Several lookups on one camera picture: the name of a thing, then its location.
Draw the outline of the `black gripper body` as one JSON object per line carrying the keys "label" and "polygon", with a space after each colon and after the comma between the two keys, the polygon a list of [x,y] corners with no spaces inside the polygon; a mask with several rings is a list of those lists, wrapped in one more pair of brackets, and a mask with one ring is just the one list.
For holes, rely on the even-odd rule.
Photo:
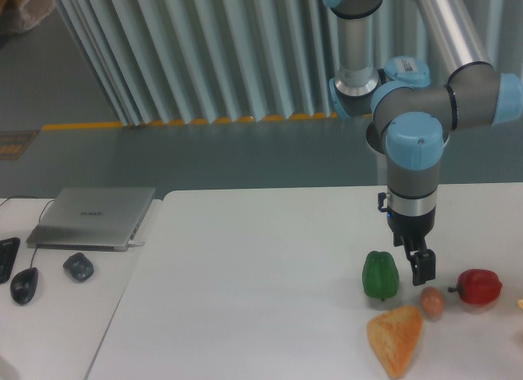
{"label": "black gripper body", "polygon": [[387,215],[395,247],[421,243],[435,223],[437,192],[408,199],[392,191],[378,193],[378,210]]}

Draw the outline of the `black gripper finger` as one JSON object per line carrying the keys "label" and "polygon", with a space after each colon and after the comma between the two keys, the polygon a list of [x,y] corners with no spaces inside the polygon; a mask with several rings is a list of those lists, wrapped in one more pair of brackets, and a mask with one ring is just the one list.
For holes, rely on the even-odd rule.
{"label": "black gripper finger", "polygon": [[436,255],[431,249],[416,251],[410,258],[413,286],[425,284],[436,278]]}
{"label": "black gripper finger", "polygon": [[415,238],[400,236],[393,234],[393,245],[395,247],[402,247],[405,251],[405,256],[409,261],[412,261],[414,254],[417,252],[417,244]]}

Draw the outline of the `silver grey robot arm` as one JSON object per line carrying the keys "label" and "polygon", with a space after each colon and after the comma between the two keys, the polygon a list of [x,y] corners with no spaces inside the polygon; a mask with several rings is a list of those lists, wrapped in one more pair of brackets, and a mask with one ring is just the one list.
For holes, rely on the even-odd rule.
{"label": "silver grey robot arm", "polygon": [[436,277],[436,257],[426,244],[436,215],[445,136],[469,127],[499,125],[522,114],[522,85],[497,72],[463,0],[413,0],[436,44],[446,82],[415,87],[373,63],[372,17],[383,0],[323,0],[337,17],[339,66],[333,103],[343,110],[367,101],[371,141],[387,166],[387,190],[378,208],[387,216],[393,244],[405,251],[413,284]]}

